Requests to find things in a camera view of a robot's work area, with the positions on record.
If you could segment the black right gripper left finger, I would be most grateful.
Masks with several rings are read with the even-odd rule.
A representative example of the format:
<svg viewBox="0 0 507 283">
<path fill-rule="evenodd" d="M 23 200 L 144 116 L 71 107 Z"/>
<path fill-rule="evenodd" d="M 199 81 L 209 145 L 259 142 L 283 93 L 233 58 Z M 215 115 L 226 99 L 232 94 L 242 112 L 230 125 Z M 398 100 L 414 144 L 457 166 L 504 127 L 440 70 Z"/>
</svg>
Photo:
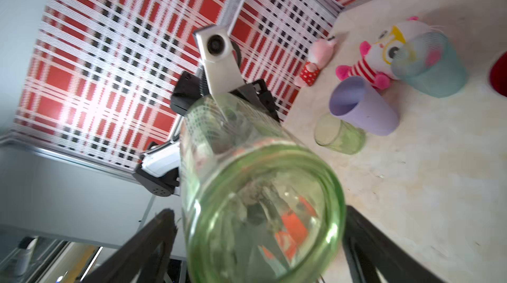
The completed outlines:
<svg viewBox="0 0 507 283">
<path fill-rule="evenodd" d="M 163 282 L 178 229 L 165 209 L 83 282 Z"/>
</svg>

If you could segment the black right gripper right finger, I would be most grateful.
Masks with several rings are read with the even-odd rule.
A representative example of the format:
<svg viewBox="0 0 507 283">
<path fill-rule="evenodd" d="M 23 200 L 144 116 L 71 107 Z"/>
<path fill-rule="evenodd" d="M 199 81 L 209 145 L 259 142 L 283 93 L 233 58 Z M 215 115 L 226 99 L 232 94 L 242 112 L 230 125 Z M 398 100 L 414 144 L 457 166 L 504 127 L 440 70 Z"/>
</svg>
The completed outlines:
<svg viewBox="0 0 507 283">
<path fill-rule="evenodd" d="M 353 282 L 442 282 L 352 206 L 347 207 L 343 249 Z"/>
</svg>

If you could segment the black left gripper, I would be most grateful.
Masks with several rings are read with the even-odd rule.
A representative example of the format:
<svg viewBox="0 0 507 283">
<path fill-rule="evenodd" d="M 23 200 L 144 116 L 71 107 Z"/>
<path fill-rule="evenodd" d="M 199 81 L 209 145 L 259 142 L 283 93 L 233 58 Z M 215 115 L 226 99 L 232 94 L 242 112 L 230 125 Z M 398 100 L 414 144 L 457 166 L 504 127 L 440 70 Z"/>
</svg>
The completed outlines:
<svg viewBox="0 0 507 283">
<path fill-rule="evenodd" d="M 263 79 L 238 87 L 230 91 L 230 94 L 259 107 L 280 123 L 275 99 Z M 170 108 L 184 117 L 195 102 L 207 95 L 210 93 L 205 75 L 199 78 L 188 72 L 183 72 L 171 96 Z"/>
</svg>

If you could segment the tall green plastic cup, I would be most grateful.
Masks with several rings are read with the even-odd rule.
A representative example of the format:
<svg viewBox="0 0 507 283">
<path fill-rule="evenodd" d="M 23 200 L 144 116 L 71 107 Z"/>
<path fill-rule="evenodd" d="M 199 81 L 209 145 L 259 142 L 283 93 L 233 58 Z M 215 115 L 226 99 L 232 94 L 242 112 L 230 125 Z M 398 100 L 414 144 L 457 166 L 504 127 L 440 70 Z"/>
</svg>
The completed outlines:
<svg viewBox="0 0 507 283">
<path fill-rule="evenodd" d="M 231 94 L 194 103 L 180 135 L 193 282 L 316 282 L 335 259 L 346 205 L 333 169 Z"/>
</svg>

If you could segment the short green plastic cup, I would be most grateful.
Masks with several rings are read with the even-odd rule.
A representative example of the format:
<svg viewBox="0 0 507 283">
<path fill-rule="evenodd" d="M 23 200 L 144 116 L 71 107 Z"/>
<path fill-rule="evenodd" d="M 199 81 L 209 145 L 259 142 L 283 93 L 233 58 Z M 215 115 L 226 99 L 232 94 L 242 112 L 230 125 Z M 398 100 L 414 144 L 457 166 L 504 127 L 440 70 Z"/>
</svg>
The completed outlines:
<svg viewBox="0 0 507 283">
<path fill-rule="evenodd" d="M 317 145 L 342 154 L 359 153 L 366 142 L 366 134 L 330 113 L 317 120 L 314 129 L 314 140 Z"/>
</svg>

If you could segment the purple plastic cup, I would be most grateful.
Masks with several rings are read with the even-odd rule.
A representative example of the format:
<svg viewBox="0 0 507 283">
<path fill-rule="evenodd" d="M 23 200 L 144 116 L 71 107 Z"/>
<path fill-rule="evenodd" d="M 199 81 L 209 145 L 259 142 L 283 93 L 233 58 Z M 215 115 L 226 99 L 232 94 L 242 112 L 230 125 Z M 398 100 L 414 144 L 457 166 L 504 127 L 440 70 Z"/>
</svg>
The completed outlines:
<svg viewBox="0 0 507 283">
<path fill-rule="evenodd" d="M 340 82 L 331 94 L 329 110 L 333 116 L 376 136 L 390 135 L 400 123 L 395 110 L 359 76 Z"/>
</svg>

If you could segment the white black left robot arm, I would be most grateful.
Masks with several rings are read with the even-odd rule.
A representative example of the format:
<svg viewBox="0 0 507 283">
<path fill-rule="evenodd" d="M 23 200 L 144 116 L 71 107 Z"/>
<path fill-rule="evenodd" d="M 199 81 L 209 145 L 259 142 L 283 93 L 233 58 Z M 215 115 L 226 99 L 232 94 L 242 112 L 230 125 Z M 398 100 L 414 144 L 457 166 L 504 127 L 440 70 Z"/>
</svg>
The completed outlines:
<svg viewBox="0 0 507 283">
<path fill-rule="evenodd" d="M 180 131 L 182 117 L 190 107 L 204 95 L 208 94 L 205 76 L 195 76 L 184 72 L 178 80 L 170 108 L 180 116 L 170 138 L 164 144 L 152 142 L 141 155 L 141 160 L 132 176 L 148 191 L 158 197 L 173 195 L 180 186 Z M 279 120 L 275 99 L 263 79 L 239 87 L 231 92 L 238 98 L 265 109 L 276 121 Z"/>
</svg>

